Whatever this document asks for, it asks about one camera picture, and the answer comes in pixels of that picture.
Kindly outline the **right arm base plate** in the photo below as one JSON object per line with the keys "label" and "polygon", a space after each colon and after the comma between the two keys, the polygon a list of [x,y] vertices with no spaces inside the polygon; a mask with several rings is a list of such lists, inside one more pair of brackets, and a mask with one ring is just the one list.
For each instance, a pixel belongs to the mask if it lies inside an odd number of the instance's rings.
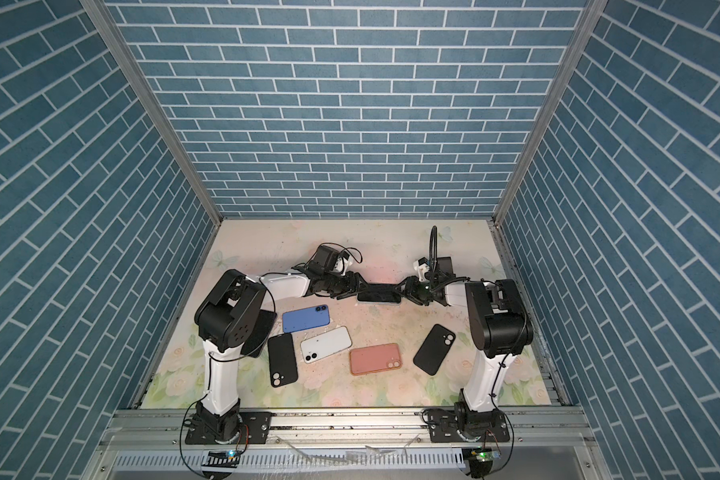
{"label": "right arm base plate", "polygon": [[453,409],[423,409],[420,417],[433,443],[502,443],[511,439],[505,415],[497,409],[476,412],[469,410],[465,404],[457,403]]}

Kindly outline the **black phone purple edge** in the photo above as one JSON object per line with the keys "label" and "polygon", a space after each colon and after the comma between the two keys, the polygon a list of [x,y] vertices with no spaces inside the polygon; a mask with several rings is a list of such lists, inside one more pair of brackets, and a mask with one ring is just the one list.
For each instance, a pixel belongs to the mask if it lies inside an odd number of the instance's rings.
{"label": "black phone purple edge", "polygon": [[402,295],[395,286],[371,285],[357,293],[357,300],[362,303],[400,304]]}

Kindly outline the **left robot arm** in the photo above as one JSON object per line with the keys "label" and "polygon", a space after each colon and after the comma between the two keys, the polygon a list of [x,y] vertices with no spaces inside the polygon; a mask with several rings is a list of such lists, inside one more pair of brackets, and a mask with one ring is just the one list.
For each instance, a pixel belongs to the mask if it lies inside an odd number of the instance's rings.
{"label": "left robot arm", "polygon": [[244,343],[253,333],[262,306],[290,298],[324,293],[332,298],[356,294],[360,274],[328,272],[321,275],[290,269],[249,276],[236,269],[224,272],[195,313],[205,351],[205,393],[202,409],[225,417],[239,408],[238,362]]}

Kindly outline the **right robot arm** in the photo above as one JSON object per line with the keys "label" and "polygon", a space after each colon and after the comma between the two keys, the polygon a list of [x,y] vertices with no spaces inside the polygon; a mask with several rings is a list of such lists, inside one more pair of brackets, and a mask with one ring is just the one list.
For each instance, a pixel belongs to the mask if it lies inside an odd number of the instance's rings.
{"label": "right robot arm", "polygon": [[509,366],[534,336],[516,283],[459,276],[440,283],[422,283],[409,277],[393,290],[417,305],[437,302],[466,309],[476,357],[462,389],[460,408],[468,413],[496,410]]}

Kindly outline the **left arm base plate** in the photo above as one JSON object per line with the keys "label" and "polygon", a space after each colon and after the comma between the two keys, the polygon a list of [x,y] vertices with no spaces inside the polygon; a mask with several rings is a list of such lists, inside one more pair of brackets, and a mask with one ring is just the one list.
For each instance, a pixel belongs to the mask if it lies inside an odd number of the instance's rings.
{"label": "left arm base plate", "polygon": [[223,416],[201,410],[183,422],[189,445],[265,444],[273,414],[265,411],[231,411]]}

